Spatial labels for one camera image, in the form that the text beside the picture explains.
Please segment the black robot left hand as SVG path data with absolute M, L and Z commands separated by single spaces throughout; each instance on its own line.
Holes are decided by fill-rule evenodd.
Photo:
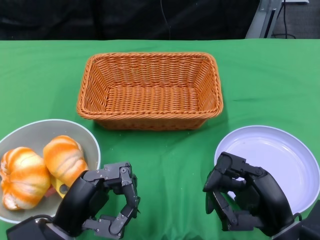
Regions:
M 125 196 L 125 206 L 117 216 L 96 218 L 109 200 L 110 191 Z M 62 199 L 52 224 L 70 237 L 93 230 L 96 236 L 118 240 L 124 236 L 125 226 L 137 217 L 140 199 L 131 164 L 106 164 L 80 174 Z

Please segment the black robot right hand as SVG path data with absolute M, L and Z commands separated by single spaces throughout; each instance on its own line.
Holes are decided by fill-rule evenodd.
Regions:
M 203 192 L 206 213 L 217 213 L 223 231 L 257 228 L 272 237 L 295 221 L 288 199 L 274 177 L 228 152 L 218 157 Z

